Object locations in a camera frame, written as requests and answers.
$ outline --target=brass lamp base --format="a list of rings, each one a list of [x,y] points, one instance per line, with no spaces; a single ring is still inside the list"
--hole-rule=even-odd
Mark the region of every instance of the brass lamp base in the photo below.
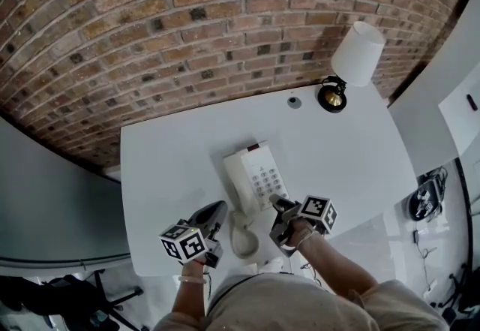
[[[338,86],[323,86],[316,99],[325,110],[331,113],[339,113],[347,106],[347,97]]]

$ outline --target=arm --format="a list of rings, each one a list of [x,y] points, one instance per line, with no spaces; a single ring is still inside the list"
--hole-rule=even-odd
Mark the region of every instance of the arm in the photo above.
[[[196,261],[191,261],[183,266],[182,276],[193,276],[203,278],[203,266]],[[203,302],[203,284],[188,283],[183,281],[180,284],[172,312],[180,312],[200,320],[205,316],[205,304]]]
[[[304,219],[293,222],[295,233],[290,240],[291,245],[298,245],[299,232],[308,226]],[[372,275],[336,251],[319,233],[301,242],[298,250],[337,295],[347,298],[349,290],[362,295],[378,285]]]

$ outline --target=white telephone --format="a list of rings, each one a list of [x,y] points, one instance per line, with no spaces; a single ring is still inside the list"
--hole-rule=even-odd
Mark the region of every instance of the white telephone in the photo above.
[[[272,194],[288,199],[287,188],[266,141],[227,156],[223,162],[246,216],[253,217],[271,207]]]

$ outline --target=office chair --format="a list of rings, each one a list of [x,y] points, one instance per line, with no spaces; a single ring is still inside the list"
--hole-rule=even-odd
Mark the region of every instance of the office chair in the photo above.
[[[0,300],[12,309],[25,306],[35,314],[47,317],[61,315],[70,331],[117,331],[119,325],[107,315],[133,331],[148,331],[148,327],[136,328],[122,317],[120,303],[143,294],[140,287],[133,293],[109,302],[105,295],[100,272],[95,271],[95,285],[80,281],[72,275],[56,278],[44,285],[23,278],[0,277]]]

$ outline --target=wall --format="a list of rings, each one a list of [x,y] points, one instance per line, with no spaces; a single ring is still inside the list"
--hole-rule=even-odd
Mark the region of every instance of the wall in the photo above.
[[[465,94],[459,97],[461,105],[455,95],[460,93],[456,89],[463,91],[462,83],[474,83],[480,77],[479,12],[480,0],[469,0],[438,54],[389,108],[417,176],[461,155],[468,146],[462,139],[468,137],[470,142],[478,132],[478,114],[471,111]],[[456,113],[468,114],[467,120],[472,121],[459,125]],[[445,116],[455,124],[450,127]],[[456,130],[454,137],[451,129]]]
[[[123,125],[320,81],[356,20],[388,39],[373,78],[388,97],[441,47],[457,2],[2,0],[1,109],[58,150],[112,166]]]
[[[52,262],[129,252],[120,184],[0,119],[0,258]]]

